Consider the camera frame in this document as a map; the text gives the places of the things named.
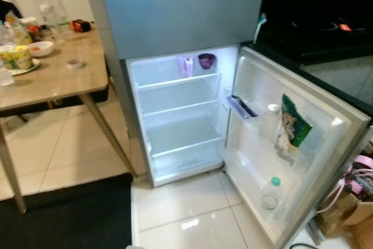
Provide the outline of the clear plastic measuring jug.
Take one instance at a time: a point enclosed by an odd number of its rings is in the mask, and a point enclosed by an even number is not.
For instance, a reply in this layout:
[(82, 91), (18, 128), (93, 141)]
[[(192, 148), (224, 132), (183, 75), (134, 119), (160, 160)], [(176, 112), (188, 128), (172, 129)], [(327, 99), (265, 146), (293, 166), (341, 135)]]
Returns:
[(191, 78), (193, 76), (193, 59), (191, 57), (179, 57), (177, 66), (182, 78)]

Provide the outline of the grey fridge compartment door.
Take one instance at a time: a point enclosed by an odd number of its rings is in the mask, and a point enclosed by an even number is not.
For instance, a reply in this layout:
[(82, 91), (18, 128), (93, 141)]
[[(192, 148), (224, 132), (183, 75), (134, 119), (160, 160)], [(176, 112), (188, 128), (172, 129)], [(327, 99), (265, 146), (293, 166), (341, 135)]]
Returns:
[[(275, 140), (267, 140), (262, 129), (267, 106), (281, 106), (283, 94), (314, 127), (301, 143), (295, 164), (279, 158)], [(248, 249), (286, 249), (360, 150), (370, 116), (248, 46), (240, 48), (227, 96), (231, 95), (242, 98), (258, 114), (244, 120), (226, 101), (231, 115), (224, 169), (241, 199), (235, 217)], [(261, 207), (261, 196), (275, 176), (282, 181), (282, 201), (277, 209), (267, 211)]]

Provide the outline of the clear glass fridge shelf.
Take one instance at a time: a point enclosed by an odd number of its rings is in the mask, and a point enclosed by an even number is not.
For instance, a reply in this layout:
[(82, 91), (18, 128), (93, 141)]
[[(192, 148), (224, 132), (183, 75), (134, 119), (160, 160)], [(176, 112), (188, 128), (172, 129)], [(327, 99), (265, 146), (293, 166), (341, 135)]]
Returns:
[(148, 142), (146, 145), (147, 153), (152, 157), (163, 156), (169, 153), (198, 147), (199, 145), (209, 144), (224, 139), (224, 137), (210, 137), (207, 139), (160, 139), (159, 141)]
[(152, 111), (151, 113), (146, 113), (143, 115), (143, 117), (150, 117), (153, 115), (159, 115), (161, 113), (169, 113), (170, 111), (186, 110), (186, 108), (204, 107), (206, 105), (211, 105), (213, 103), (218, 103), (218, 102), (219, 102), (218, 100), (211, 100), (211, 101), (205, 101), (201, 103), (192, 103), (190, 105), (186, 105), (183, 107), (165, 108), (165, 110), (158, 110), (158, 111)]
[(194, 76), (194, 78), (173, 79), (173, 80), (165, 81), (162, 83), (153, 83), (153, 84), (144, 85), (144, 86), (137, 86), (136, 91), (146, 91), (149, 89), (160, 88), (163, 86), (179, 85), (183, 83), (189, 83), (197, 79), (220, 78), (220, 77), (221, 77), (220, 73), (211, 73), (211, 74), (205, 74), (202, 76)]

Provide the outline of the grey two-door fridge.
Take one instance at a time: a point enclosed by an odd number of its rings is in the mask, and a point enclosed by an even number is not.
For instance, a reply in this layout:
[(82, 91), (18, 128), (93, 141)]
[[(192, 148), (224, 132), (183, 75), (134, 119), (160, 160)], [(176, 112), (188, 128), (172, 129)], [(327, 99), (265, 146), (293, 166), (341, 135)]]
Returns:
[[(142, 148), (146, 175), (158, 187), (224, 164), (226, 97), (245, 42), (256, 37), (263, 0), (91, 0), (114, 84), (123, 89), (125, 118)], [(205, 71), (198, 54), (215, 54), (216, 68)], [(136, 91), (137, 86), (183, 79), (178, 58), (193, 59), (193, 78), (220, 73), (220, 78)], [(143, 117), (146, 113), (218, 100), (204, 107)], [(224, 139), (152, 157), (148, 142), (160, 139)]]

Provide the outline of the green snack bag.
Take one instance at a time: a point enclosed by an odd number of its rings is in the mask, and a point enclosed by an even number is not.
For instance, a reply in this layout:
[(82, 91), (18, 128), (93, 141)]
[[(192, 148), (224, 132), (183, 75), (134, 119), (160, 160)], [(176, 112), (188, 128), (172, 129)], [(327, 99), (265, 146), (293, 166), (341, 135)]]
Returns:
[(291, 166), (300, 158), (299, 148), (314, 127), (306, 121), (296, 108), (295, 102), (283, 94), (279, 111), (279, 125), (274, 148), (279, 158)]

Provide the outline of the black induction hob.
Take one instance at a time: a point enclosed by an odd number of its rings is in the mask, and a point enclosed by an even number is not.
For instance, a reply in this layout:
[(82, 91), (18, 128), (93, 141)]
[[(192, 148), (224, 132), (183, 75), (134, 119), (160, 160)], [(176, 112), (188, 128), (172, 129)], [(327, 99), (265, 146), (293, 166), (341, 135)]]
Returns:
[(371, 27), (347, 15), (296, 18), (290, 24), (299, 33), (324, 39), (365, 41), (372, 36)]

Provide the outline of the white bottle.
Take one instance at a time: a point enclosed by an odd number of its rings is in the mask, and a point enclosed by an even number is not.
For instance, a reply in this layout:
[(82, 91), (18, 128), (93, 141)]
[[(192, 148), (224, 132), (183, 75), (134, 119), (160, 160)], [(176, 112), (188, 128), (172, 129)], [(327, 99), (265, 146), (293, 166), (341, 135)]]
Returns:
[(281, 106), (277, 103), (270, 103), (265, 111), (262, 129), (264, 137), (273, 141), (277, 137), (277, 130), (281, 122)]

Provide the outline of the brown cardboard box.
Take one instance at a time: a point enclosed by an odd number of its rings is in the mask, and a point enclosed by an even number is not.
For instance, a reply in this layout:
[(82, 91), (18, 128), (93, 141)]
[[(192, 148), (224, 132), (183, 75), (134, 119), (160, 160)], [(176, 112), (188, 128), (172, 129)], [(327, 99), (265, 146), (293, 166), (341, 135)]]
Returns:
[(360, 249), (373, 249), (373, 202), (361, 201), (357, 196), (342, 191), (321, 204), (322, 213), (315, 215), (315, 222), (325, 236), (350, 232)]

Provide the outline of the black kitchen counter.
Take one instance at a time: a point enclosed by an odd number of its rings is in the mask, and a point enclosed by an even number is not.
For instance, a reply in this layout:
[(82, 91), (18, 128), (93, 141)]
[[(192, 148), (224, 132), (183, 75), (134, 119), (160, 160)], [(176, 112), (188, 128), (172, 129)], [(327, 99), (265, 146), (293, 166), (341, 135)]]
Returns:
[(372, 38), (331, 40), (299, 33), (291, 20), (351, 16), (371, 27), (365, 0), (263, 0), (265, 22), (254, 44), (272, 59), (351, 103), (366, 115), (372, 105)]

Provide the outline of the dark purple flat box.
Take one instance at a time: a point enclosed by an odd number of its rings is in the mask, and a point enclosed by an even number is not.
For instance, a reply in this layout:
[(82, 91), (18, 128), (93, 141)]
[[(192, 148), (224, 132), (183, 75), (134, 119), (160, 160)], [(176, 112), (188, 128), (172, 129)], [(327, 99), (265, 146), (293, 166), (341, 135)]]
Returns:
[(226, 97), (226, 100), (242, 119), (248, 120), (258, 116), (255, 111), (248, 107), (247, 103), (242, 98), (231, 95)]

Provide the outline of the green cap water bottle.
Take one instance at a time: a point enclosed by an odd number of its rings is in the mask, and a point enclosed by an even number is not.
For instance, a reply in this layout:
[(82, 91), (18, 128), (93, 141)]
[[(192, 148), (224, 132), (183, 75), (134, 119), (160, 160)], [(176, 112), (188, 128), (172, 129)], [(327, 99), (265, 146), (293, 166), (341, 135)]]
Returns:
[(280, 206), (283, 196), (282, 181), (279, 177), (272, 177), (263, 188), (261, 207), (267, 211), (274, 211)]

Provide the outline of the purple bowl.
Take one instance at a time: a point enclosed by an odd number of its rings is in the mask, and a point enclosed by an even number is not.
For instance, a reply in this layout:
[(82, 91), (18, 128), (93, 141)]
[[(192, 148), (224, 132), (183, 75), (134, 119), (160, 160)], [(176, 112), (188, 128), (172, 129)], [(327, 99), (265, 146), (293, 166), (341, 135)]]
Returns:
[(198, 65), (205, 71), (212, 71), (216, 68), (217, 57), (210, 52), (203, 52), (197, 56)]

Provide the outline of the small white dish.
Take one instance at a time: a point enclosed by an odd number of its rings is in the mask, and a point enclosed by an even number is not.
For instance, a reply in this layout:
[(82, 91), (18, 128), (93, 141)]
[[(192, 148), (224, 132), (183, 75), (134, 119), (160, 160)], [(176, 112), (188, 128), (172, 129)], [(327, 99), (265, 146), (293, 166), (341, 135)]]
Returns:
[(83, 66), (85, 66), (85, 63), (81, 59), (70, 59), (66, 61), (66, 67), (75, 70), (75, 69), (80, 69)]

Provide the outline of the orange and black tool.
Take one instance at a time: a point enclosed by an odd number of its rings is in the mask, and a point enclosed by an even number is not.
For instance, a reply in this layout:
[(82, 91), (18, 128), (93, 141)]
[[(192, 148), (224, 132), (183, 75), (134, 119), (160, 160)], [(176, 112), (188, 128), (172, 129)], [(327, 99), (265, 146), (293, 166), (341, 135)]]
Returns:
[(87, 33), (93, 29), (90, 22), (86, 22), (85, 20), (82, 20), (82, 19), (71, 20), (69, 24), (70, 24), (70, 28), (75, 33)]

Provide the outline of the light wooden dining table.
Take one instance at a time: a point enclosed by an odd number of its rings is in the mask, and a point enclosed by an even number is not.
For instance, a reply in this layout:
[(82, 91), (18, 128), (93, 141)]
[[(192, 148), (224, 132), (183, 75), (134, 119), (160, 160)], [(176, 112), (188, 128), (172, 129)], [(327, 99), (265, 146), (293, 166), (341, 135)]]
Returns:
[[(66, 61), (85, 66), (71, 70)], [(0, 117), (0, 201), (12, 198), (20, 213), (24, 197), (101, 178), (146, 174), (133, 126), (124, 119), (123, 89), (107, 72), (98, 30), (73, 33), (34, 71), (0, 86), (0, 111), (72, 98), (78, 105), (32, 115), (27, 122)]]

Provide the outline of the clear plastic bottle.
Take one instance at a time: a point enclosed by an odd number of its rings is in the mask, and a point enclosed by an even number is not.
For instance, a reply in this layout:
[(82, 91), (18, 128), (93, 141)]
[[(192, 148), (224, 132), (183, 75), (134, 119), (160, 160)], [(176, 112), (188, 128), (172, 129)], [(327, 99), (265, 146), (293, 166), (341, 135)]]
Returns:
[(38, 4), (38, 9), (46, 25), (50, 29), (57, 29), (59, 27), (58, 14), (53, 4), (43, 1)]
[(54, 14), (54, 22), (61, 27), (69, 27), (69, 18), (61, 0), (48, 0)]

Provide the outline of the white plate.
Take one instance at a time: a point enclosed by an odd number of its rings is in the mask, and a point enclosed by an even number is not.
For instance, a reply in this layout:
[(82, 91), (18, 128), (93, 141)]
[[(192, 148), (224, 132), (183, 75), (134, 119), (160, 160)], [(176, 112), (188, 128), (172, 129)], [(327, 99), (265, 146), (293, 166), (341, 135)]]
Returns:
[(41, 65), (41, 61), (39, 59), (32, 59), (32, 66), (29, 69), (10, 69), (5, 64), (0, 64), (0, 75), (7, 72), (8, 74), (12, 76), (18, 76), (21, 74), (29, 73), (34, 71), (35, 69), (39, 68)]

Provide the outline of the red food packet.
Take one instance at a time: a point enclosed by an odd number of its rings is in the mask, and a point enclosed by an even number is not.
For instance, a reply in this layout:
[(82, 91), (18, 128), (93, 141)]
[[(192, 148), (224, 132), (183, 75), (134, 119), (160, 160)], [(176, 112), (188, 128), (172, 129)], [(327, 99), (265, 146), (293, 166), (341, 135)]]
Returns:
[(50, 37), (50, 32), (46, 25), (29, 25), (27, 26), (27, 32), (29, 32), (33, 42), (48, 41)]

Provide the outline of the yellow instant noodle bowl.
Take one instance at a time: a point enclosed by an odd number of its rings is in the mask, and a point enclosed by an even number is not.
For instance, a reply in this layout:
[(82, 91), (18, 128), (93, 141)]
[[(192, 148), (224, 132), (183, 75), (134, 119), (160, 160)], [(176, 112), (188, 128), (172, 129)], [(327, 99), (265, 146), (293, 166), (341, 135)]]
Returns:
[(27, 45), (0, 46), (0, 59), (11, 70), (29, 70), (34, 68), (33, 58)]

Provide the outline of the colourful snack bag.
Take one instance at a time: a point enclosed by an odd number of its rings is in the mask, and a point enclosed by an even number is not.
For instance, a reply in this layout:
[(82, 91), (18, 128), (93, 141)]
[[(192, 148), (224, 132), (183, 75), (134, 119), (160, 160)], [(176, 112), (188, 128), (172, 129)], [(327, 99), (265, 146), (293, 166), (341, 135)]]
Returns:
[(12, 36), (14, 44), (29, 45), (33, 43), (27, 27), (19, 20), (14, 12), (10, 11), (5, 15), (5, 24)]

